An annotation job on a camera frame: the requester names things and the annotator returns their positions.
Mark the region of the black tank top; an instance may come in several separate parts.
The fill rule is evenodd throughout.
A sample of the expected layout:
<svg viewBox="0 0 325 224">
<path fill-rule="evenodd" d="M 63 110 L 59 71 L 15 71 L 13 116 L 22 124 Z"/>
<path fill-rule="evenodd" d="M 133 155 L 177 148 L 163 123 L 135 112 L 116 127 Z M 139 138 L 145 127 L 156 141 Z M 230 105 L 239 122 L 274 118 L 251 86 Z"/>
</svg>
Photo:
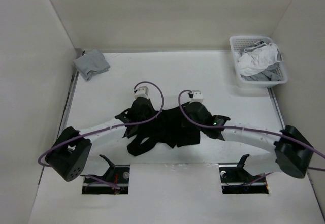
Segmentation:
<svg viewBox="0 0 325 224">
<path fill-rule="evenodd" d="M 169 147 L 182 147 L 200 144 L 200 131 L 183 122 L 180 108 L 163 110 L 155 120 L 138 126 L 135 138 L 128 144 L 127 150 L 133 156 L 139 156 L 152 150 L 157 143 Z"/>
</svg>

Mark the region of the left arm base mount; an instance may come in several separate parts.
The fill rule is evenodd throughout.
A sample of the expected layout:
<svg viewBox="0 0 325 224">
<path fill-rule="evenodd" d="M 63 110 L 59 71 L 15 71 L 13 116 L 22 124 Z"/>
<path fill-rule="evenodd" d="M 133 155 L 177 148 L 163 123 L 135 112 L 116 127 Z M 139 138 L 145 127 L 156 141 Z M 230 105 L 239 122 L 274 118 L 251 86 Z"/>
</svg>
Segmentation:
<svg viewBox="0 0 325 224">
<path fill-rule="evenodd" d="M 116 165 L 106 156 L 89 159 L 82 172 L 83 195 L 127 195 L 129 192 L 130 165 Z"/>
</svg>

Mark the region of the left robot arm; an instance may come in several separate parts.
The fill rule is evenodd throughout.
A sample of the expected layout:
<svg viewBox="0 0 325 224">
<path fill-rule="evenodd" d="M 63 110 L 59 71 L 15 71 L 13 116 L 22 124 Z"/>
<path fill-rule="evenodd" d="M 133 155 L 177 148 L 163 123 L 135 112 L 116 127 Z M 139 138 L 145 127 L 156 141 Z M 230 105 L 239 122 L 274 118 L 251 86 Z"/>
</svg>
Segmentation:
<svg viewBox="0 0 325 224">
<path fill-rule="evenodd" d="M 150 99 L 138 97 L 131 107 L 113 119 L 87 130 L 77 130 L 72 126 L 65 128 L 53 146 L 45 153 L 45 162 L 57 172 L 64 181 L 71 182 L 83 175 L 93 143 L 124 137 L 134 133 L 141 125 L 153 122 L 162 112 L 154 110 Z"/>
</svg>

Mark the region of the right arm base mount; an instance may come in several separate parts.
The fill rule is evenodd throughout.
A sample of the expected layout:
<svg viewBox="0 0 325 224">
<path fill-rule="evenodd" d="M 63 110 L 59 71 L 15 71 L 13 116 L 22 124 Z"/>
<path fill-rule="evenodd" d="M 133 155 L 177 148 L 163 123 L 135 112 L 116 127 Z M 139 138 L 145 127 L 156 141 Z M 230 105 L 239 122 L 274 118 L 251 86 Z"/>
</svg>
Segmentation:
<svg viewBox="0 0 325 224">
<path fill-rule="evenodd" d="M 249 154 L 243 155 L 236 164 L 219 165 L 221 191 L 223 194 L 268 194 L 264 173 L 251 175 L 244 170 Z"/>
</svg>

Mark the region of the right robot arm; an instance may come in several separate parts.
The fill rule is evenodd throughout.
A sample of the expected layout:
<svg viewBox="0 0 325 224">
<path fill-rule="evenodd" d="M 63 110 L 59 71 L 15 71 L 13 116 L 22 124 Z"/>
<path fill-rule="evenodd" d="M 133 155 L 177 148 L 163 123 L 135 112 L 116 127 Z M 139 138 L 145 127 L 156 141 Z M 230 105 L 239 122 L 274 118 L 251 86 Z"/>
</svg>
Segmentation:
<svg viewBox="0 0 325 224">
<path fill-rule="evenodd" d="M 249 130 L 243 124 L 232 125 L 226 116 L 212 115 L 200 102 L 182 106 L 185 117 L 211 139 L 238 142 L 257 147 L 263 154 L 243 155 L 235 169 L 241 181 L 261 173 L 283 172 L 290 177 L 305 177 L 313 152 L 311 144 L 293 126 L 287 126 L 277 135 L 268 130 Z"/>
</svg>

